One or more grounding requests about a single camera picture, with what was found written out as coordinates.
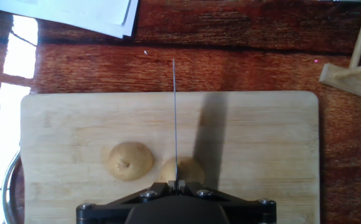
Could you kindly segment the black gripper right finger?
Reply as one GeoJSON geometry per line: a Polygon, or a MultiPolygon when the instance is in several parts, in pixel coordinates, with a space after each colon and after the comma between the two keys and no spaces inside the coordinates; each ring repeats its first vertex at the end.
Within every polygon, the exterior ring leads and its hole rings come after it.
{"type": "Polygon", "coordinates": [[[268,198],[248,201],[184,180],[179,181],[179,194],[218,205],[230,223],[276,223],[276,202],[268,198]]]}

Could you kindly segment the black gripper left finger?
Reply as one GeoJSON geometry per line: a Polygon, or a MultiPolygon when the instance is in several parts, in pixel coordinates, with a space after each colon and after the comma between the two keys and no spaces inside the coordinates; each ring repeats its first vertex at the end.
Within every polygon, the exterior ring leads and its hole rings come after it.
{"type": "Polygon", "coordinates": [[[146,189],[104,205],[84,202],[76,208],[76,224],[105,223],[109,220],[114,220],[114,223],[125,223],[135,206],[176,193],[176,181],[155,182],[146,189]]]}

